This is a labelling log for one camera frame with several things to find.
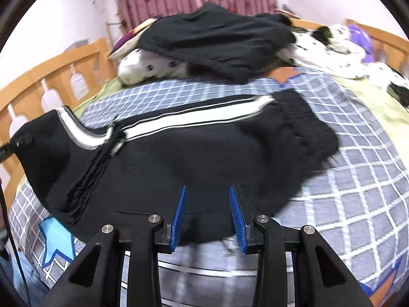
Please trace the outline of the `black pants with white stripe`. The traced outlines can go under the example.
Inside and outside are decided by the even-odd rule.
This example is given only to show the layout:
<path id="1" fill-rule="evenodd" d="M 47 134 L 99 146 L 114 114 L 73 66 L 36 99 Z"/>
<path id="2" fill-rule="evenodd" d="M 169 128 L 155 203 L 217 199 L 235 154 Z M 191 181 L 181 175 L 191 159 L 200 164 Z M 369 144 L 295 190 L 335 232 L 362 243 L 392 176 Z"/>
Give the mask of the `black pants with white stripe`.
<path id="1" fill-rule="evenodd" d="M 98 129 L 59 107 L 9 142 L 40 202 L 83 242 L 138 215 L 171 220 L 182 191 L 181 241 L 219 240 L 233 232 L 230 186 L 259 213 L 276 215 L 338 146 L 294 90 L 215 98 Z"/>

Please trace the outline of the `grey checked bed sheet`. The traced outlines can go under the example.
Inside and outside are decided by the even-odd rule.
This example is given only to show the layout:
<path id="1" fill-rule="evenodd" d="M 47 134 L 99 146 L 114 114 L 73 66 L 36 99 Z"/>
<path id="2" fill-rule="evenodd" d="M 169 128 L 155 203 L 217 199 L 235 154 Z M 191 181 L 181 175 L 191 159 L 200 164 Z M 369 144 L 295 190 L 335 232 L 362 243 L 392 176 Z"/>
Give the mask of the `grey checked bed sheet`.
<path id="1" fill-rule="evenodd" d="M 315 226 L 362 283 L 374 306 L 390 306 L 408 288 L 408 112 L 370 82 L 301 71 L 287 81 L 268 78 L 248 85 L 165 80 L 122 90 L 88 104 L 81 122 L 100 127 L 115 115 L 128 118 L 211 98 L 266 94 L 294 88 L 314 113 L 337 132 L 339 153 L 331 168 L 307 181 L 279 214 L 289 227 Z M 34 303 L 69 266 L 68 255 L 47 247 L 84 244 L 61 226 L 44 236 L 49 217 L 28 182 L 20 182 L 10 221 L 28 268 Z M 160 256 L 164 306 L 250 306 L 256 256 L 245 256 L 233 237 L 180 247 Z"/>

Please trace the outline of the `white floral pillow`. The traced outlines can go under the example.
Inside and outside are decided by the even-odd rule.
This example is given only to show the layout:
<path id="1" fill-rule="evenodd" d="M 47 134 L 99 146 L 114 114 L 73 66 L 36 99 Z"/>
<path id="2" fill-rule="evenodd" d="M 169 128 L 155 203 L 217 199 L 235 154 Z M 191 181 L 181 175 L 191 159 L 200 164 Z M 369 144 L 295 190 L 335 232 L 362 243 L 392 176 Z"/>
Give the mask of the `white floral pillow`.
<path id="1" fill-rule="evenodd" d="M 136 85 L 151 78 L 186 78 L 189 64 L 160 56 L 143 49 L 135 49 L 119 63 L 118 77 L 124 85 Z"/>

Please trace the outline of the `black garment on pillows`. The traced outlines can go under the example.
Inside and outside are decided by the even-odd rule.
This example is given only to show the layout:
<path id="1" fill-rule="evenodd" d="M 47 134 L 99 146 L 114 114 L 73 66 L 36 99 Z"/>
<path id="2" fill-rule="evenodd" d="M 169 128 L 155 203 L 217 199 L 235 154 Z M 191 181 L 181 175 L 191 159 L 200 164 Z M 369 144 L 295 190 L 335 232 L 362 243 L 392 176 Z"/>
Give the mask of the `black garment on pillows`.
<path id="1" fill-rule="evenodd" d="M 284 15 L 239 15 L 205 3 L 193 13 L 155 21 L 137 48 L 243 84 L 265 71 L 276 53 L 295 41 L 292 23 Z"/>

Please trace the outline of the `purple patterned pillow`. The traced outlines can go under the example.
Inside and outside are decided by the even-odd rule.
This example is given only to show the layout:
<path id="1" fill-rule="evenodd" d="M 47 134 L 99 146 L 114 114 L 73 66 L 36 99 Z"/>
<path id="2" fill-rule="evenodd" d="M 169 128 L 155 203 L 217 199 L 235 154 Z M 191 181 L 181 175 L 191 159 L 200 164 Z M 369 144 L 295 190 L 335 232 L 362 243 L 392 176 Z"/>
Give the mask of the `purple patterned pillow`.
<path id="1" fill-rule="evenodd" d="M 136 49 L 137 43 L 143 32 L 151 27 L 157 19 L 150 18 L 133 28 L 130 32 L 125 34 L 107 54 L 107 58 L 111 61 L 120 60 L 127 56 L 131 51 Z"/>

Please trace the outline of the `white floral quilt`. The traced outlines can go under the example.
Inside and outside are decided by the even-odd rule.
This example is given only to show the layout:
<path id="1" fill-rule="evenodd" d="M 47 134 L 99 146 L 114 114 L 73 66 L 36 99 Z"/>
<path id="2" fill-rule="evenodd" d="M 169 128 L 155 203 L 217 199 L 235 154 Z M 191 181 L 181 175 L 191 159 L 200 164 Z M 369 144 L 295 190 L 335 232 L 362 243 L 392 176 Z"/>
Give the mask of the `white floral quilt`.
<path id="1" fill-rule="evenodd" d="M 408 78 L 384 62 L 365 63 L 365 51 L 350 40 L 347 26 L 335 24 L 316 30 L 294 28 L 295 43 L 281 49 L 283 61 L 351 80 L 367 80 L 408 108 Z"/>

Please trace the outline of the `purple plush toy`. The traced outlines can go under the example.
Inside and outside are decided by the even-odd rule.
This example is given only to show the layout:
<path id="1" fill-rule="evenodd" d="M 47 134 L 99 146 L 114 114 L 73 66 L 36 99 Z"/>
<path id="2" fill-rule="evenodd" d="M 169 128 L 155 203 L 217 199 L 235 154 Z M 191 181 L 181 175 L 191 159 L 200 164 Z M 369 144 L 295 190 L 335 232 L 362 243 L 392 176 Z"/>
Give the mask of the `purple plush toy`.
<path id="1" fill-rule="evenodd" d="M 369 35 L 356 24 L 350 24 L 347 27 L 350 32 L 350 40 L 354 44 L 359 45 L 365 51 L 364 62 L 374 62 L 374 45 L 372 44 L 372 39 L 369 37 Z"/>

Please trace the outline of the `wooden bed frame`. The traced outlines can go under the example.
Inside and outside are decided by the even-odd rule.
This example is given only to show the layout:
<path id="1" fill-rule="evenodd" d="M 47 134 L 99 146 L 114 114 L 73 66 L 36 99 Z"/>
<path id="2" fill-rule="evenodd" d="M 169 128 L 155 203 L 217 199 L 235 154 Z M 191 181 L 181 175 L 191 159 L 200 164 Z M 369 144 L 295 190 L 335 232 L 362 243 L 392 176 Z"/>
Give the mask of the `wooden bed frame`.
<path id="1" fill-rule="evenodd" d="M 62 103 L 71 108 L 97 94 L 106 80 L 117 76 L 114 65 L 107 58 L 108 53 L 107 40 L 100 38 L 89 45 L 63 52 L 37 65 L 3 88 L 1 144 L 10 140 L 9 127 L 14 113 L 24 115 L 29 120 L 44 113 L 40 104 L 44 94 L 40 85 L 42 80 L 52 89 L 59 91 Z M 89 91 L 81 99 L 75 97 L 70 83 L 71 76 L 76 71 L 84 76 Z"/>

